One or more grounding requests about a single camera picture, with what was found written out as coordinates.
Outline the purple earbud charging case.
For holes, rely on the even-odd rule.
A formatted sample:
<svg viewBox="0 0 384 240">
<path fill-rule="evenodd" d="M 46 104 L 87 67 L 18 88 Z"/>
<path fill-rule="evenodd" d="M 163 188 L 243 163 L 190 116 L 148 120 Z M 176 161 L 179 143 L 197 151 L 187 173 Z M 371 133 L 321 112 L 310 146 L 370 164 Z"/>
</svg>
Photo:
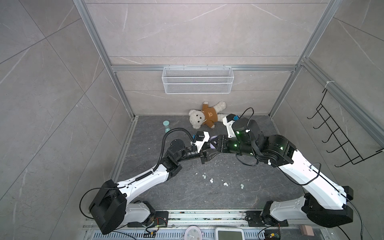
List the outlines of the purple earbud charging case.
<svg viewBox="0 0 384 240">
<path fill-rule="evenodd" d="M 210 137 L 209 144 L 211 149 L 217 149 L 218 147 L 217 138 L 218 136 Z"/>
</svg>

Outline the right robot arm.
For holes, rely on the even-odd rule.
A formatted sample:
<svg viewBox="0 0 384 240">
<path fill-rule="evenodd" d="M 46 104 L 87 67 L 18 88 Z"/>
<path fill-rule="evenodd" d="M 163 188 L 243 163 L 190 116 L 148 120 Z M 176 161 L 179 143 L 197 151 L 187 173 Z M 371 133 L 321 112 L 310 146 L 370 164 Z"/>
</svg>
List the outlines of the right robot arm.
<svg viewBox="0 0 384 240">
<path fill-rule="evenodd" d="M 268 201 L 260 216 L 266 225 L 310 220 L 319 226 L 334 228 L 353 222 L 353 210 L 347 205 L 353 199 L 353 190 L 322 174 L 321 163 L 310 163 L 281 135 L 264 136 L 254 120 L 231 114 L 222 122 L 228 134 L 213 139 L 213 146 L 219 152 L 255 158 L 257 164 L 265 163 L 278 169 L 289 181 L 306 191 L 294 200 Z"/>
</svg>

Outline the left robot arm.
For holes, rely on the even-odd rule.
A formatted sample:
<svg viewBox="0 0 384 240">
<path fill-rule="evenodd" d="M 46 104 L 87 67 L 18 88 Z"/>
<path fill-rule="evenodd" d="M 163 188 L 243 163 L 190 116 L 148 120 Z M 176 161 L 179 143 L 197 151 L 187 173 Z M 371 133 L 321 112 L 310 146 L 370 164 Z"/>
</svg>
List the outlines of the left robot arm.
<svg viewBox="0 0 384 240">
<path fill-rule="evenodd" d="M 132 201 L 143 192 L 177 175 L 182 169 L 181 161 L 195 158 L 209 161 L 218 153 L 217 146 L 216 142 L 207 141 L 196 142 L 187 148 L 182 140 L 176 139 L 153 168 L 125 181 L 104 182 L 89 206 L 89 212 L 102 234 L 109 234 L 121 225 L 149 224 L 155 217 L 154 208 L 146 201 Z"/>
</svg>

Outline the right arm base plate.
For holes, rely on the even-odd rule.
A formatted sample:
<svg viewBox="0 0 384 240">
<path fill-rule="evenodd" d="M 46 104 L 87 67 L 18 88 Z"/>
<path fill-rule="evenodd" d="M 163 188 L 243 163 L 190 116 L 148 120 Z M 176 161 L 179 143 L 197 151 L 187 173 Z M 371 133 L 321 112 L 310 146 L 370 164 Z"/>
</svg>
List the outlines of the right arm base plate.
<svg viewBox="0 0 384 240">
<path fill-rule="evenodd" d="M 246 211 L 245 221 L 249 227 L 288 227 L 288 221 L 278 221 L 262 211 Z"/>
</svg>

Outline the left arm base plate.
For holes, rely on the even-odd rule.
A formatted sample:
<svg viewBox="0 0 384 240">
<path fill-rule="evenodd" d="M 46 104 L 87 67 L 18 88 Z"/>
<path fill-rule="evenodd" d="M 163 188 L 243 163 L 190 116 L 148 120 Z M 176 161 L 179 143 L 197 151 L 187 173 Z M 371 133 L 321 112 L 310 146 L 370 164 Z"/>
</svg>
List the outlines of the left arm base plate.
<svg viewBox="0 0 384 240">
<path fill-rule="evenodd" d="M 169 212 L 168 211 L 156 211 L 155 214 L 150 215 L 144 222 L 131 222 L 127 224 L 128 228 L 148 227 L 156 226 L 158 224 L 168 225 Z"/>
</svg>

